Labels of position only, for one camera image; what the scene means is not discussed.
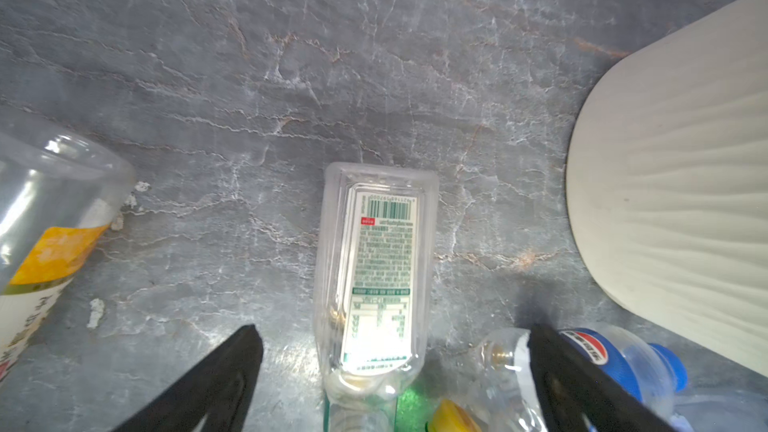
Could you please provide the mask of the clear bottle yellow label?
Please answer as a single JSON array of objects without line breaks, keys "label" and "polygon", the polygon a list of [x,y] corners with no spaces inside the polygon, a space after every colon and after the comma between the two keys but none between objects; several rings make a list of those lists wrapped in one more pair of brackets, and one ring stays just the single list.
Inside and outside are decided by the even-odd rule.
[{"label": "clear bottle yellow label", "polygon": [[135,170],[19,111],[1,115],[1,374],[7,376],[110,227]]}]

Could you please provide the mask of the square bottle green white label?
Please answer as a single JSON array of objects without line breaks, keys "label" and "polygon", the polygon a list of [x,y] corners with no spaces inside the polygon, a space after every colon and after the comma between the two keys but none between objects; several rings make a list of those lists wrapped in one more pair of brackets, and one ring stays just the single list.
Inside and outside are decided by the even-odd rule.
[{"label": "square bottle green white label", "polygon": [[439,178],[336,162],[324,174],[313,328],[327,431],[392,431],[429,336]]}]

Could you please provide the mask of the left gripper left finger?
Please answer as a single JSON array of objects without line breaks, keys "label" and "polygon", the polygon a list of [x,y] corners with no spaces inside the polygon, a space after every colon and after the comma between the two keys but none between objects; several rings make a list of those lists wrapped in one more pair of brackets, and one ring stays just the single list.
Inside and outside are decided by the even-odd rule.
[{"label": "left gripper left finger", "polygon": [[188,370],[118,431],[241,431],[262,365],[264,346],[252,324]]}]

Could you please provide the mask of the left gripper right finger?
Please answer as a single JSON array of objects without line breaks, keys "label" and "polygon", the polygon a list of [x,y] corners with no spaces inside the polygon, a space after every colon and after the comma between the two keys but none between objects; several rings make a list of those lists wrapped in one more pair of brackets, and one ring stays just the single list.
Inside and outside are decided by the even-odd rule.
[{"label": "left gripper right finger", "polygon": [[531,372],[548,431],[670,431],[658,417],[548,325],[529,336]]}]

